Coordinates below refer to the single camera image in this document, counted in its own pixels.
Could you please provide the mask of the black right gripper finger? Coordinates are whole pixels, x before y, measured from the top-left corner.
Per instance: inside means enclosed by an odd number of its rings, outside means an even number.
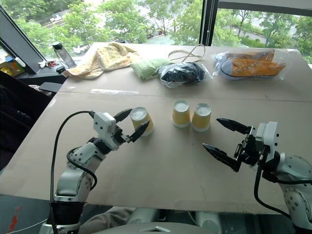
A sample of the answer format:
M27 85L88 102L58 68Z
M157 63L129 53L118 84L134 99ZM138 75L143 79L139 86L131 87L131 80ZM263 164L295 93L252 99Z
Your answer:
M222 162L223 164L229 166L235 172L239 171L240 166L241 166L240 161L237 161L234 158L227 156L227 154L224 151L222 151L222 150L220 150L214 146L208 145L206 143L203 143L202 145L205 148L205 150L211 156L213 156L216 160L218 160L218 161Z
M217 118L217 122L219 122L222 126L225 128L231 130L231 131L237 131L241 134L249 134L252 127L243 125L235 120L227 119L227 118Z

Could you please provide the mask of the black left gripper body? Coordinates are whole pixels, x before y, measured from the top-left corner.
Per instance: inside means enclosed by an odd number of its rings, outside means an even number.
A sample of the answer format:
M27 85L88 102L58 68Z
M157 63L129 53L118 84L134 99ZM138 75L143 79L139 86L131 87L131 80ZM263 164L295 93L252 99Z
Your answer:
M115 126L115 132L111 135L113 142L120 146L123 143L130 143L131 142L131 138L129 135L125 135L123 133L123 130L118 127L117 125Z

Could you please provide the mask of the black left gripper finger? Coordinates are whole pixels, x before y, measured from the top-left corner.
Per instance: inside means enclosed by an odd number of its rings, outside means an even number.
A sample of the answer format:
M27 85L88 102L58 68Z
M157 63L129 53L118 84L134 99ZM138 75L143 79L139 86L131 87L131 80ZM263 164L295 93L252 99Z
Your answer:
M134 131L134 133L130 136L126 137L126 142L135 142L137 141L146 131L148 125L149 125L150 121L146 121L141 123Z
M132 111L132 109L126 109L126 110L123 110L123 111L117 113L114 116L116 123L122 122L125 118L128 117L128 115L131 113L131 111Z

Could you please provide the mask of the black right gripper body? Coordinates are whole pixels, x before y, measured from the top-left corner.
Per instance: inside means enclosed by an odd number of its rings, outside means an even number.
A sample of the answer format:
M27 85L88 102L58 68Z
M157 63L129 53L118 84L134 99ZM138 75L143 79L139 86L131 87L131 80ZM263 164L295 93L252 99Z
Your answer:
M238 144L234 157L239 163L245 163L249 166L254 166L259 160L259 151L256 148L256 138L255 138L256 128L251 126L247 130L246 137Z

